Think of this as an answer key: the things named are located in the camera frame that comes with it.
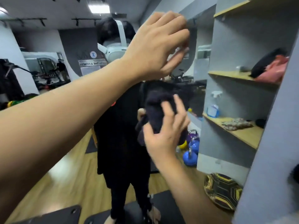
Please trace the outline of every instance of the black pants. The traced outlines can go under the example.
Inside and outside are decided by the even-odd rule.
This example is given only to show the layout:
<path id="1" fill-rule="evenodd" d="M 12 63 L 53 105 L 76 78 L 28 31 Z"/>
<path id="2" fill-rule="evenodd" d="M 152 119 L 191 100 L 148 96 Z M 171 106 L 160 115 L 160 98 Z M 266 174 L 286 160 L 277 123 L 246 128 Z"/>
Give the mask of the black pants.
<path id="1" fill-rule="evenodd" d="M 118 222 L 124 221 L 125 212 L 123 208 L 125 206 L 126 194 L 130 184 L 133 185 L 137 202 L 142 210 L 143 215 L 146 216 L 147 211 L 152 210 L 150 199 L 147 197 L 149 194 L 148 182 L 149 179 L 141 180 L 138 177 L 134 177 L 132 179 L 128 179 L 128 181 L 123 182 L 119 186 L 111 188 L 111 218 L 117 219 Z"/>

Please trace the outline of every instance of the forearm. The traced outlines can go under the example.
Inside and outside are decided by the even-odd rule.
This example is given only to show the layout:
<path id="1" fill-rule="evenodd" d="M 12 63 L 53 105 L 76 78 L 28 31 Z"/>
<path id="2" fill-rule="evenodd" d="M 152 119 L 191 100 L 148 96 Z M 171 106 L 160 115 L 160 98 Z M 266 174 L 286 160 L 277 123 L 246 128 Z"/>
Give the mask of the forearm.
<path id="1" fill-rule="evenodd" d="M 0 112 L 1 211 L 9 209 L 8 204 L 14 207 L 13 203 L 18 203 L 22 194 L 136 83 L 129 69 L 118 60 L 99 72 Z M 10 193 L 18 192 L 18 187 L 22 188 L 21 195 Z"/>
<path id="2" fill-rule="evenodd" d="M 200 193 L 179 160 L 174 157 L 157 167 L 166 179 L 186 224 L 231 223 L 228 215 Z"/>

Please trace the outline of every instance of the wooden floor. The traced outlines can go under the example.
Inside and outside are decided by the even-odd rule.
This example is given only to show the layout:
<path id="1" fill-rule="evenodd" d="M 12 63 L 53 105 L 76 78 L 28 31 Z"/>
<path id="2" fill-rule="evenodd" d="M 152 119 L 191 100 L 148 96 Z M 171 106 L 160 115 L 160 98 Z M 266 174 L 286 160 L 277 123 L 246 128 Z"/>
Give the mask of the wooden floor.
<path id="1" fill-rule="evenodd" d="M 89 131 L 81 141 L 59 161 L 25 196 L 6 223 L 17 222 L 39 216 L 72 205 L 82 207 L 79 223 L 83 224 L 90 215 L 111 209 L 110 189 L 106 187 L 103 175 L 97 175 L 97 153 L 85 154 L 92 133 Z M 196 168 L 184 165 L 188 175 L 201 192 L 204 174 Z M 160 174 L 152 174 L 150 193 L 168 190 Z M 129 187 L 126 203 L 135 201 L 132 185 Z"/>

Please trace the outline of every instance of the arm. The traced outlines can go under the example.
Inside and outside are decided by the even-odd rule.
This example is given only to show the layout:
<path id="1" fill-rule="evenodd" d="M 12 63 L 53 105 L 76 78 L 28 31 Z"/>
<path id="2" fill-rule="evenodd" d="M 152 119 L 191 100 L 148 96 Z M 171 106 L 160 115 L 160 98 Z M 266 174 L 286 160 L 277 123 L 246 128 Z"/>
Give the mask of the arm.
<path id="1" fill-rule="evenodd" d="M 153 133 L 149 123 L 144 126 L 147 150 L 169 185 L 187 224 L 231 223 L 230 218 L 223 211 L 218 209 L 205 194 L 198 191 L 175 156 L 175 148 L 181 132 L 190 121 L 183 102 L 178 96 L 174 99 L 177 115 L 174 115 L 168 102 L 161 104 L 164 119 L 159 134 Z"/>
<path id="2" fill-rule="evenodd" d="M 156 13 L 135 35 L 125 55 L 103 69 L 0 112 L 0 223 L 137 82 L 168 75 L 183 59 L 189 31 L 179 14 Z"/>

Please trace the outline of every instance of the hand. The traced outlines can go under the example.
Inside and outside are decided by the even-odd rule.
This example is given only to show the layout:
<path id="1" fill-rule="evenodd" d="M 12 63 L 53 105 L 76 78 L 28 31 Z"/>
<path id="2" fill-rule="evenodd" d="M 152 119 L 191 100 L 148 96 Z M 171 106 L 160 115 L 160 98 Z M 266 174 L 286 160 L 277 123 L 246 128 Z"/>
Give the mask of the hand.
<path id="1" fill-rule="evenodd" d="M 145 112 L 144 108 L 138 109 L 138 111 L 137 111 L 137 120 L 140 121 L 145 114 L 146 114 L 146 112 Z"/>
<path id="2" fill-rule="evenodd" d="M 154 134 L 150 123 L 143 126 L 147 151 L 157 167 L 161 163 L 175 158 L 175 149 L 178 145 L 181 132 L 190 123 L 184 104 L 178 95 L 174 95 L 174 101 L 177 109 L 176 115 L 174 115 L 169 102 L 164 101 L 161 103 L 164 118 L 160 133 Z"/>
<path id="3" fill-rule="evenodd" d="M 163 78 L 181 63 L 189 50 L 186 23 L 178 13 L 156 12 L 140 27 L 122 57 L 133 63 L 131 67 L 139 81 Z M 178 47 L 181 50 L 167 62 Z"/>

